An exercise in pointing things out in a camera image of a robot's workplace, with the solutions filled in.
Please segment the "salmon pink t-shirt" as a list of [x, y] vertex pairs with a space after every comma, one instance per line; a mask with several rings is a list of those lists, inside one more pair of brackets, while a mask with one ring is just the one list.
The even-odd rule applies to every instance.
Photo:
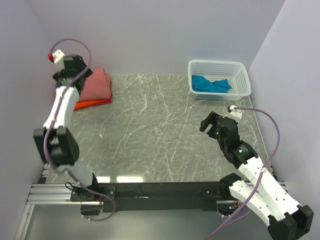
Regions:
[[112, 97], [111, 78], [103, 68], [98, 68], [86, 78], [79, 102], [90, 100], [108, 100]]

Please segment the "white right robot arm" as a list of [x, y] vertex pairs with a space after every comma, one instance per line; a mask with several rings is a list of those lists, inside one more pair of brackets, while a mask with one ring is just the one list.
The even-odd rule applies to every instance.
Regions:
[[231, 106], [225, 116], [212, 111], [201, 121], [199, 128], [217, 140], [226, 160], [252, 183], [249, 186], [237, 174], [229, 174], [220, 180], [221, 197], [242, 202], [220, 227], [233, 224], [232, 217], [246, 206], [265, 223], [272, 239], [298, 240], [310, 231], [314, 212], [291, 197], [268, 171], [257, 152], [240, 139], [238, 122], [242, 115], [242, 108], [235, 106]]

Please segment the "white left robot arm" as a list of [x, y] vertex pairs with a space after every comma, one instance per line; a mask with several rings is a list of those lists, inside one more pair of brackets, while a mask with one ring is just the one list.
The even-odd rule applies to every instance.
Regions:
[[97, 178], [77, 162], [80, 148], [69, 129], [74, 108], [92, 71], [77, 54], [66, 55], [56, 50], [48, 58], [57, 67], [53, 75], [55, 100], [43, 126], [33, 131], [33, 139], [41, 160], [57, 173], [71, 177], [72, 181], [65, 186], [72, 194], [84, 201], [94, 201], [100, 195]]

